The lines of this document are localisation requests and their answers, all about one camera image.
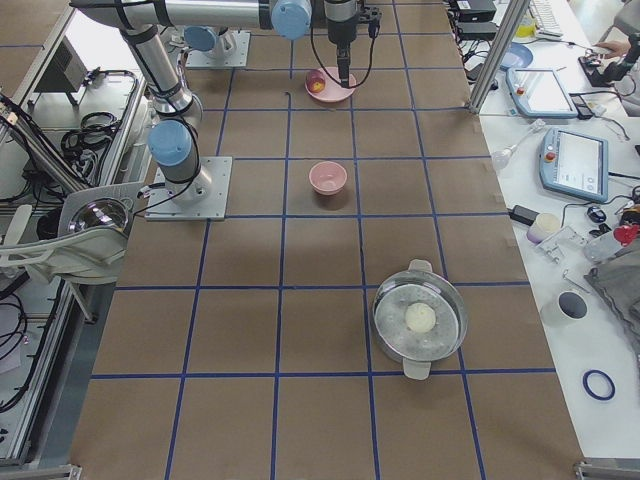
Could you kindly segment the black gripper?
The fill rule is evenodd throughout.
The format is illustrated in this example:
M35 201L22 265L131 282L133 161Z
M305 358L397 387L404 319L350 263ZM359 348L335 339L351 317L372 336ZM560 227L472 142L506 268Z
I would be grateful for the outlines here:
M350 47L347 44L336 46L336 63L338 68L339 81L341 83L350 82Z

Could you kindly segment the person hand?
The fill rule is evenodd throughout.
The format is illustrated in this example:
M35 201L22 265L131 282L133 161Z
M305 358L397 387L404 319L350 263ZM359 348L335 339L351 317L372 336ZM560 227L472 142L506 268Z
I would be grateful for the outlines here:
M596 43L593 48L606 58L615 58L625 56L631 48L627 40L624 41L605 41Z

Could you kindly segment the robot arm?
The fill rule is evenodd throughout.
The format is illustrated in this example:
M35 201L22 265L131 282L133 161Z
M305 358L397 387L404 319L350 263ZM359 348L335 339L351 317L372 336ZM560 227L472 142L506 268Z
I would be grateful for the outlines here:
M187 47L210 57L231 55L237 49L235 34L228 27L190 25L169 35L169 44Z
M328 78L345 89L350 80L351 44L360 25L375 41L381 13L363 1L71 1L69 5L92 20L120 31L150 87L154 106L163 118L186 118L194 95L170 60L158 28L233 27L275 30L294 41L314 28L327 29L336 47L338 74Z

